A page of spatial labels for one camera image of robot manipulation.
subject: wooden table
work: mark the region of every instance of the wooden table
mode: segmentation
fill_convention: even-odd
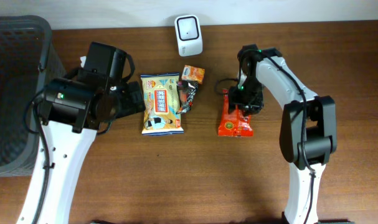
[[[234,77],[245,44],[277,47],[298,78],[336,102],[338,148],[323,174],[322,220],[378,223],[378,21],[202,27],[204,51],[182,58],[173,27],[54,31],[67,70],[91,41],[129,52],[141,73],[204,68],[185,133],[141,135],[143,114],[119,119],[89,150],[70,223],[229,223],[280,218],[288,199],[288,164],[278,136],[281,109],[268,90],[253,117],[253,138],[217,137],[222,98],[217,79]],[[0,223],[14,223],[30,177],[0,178]]]

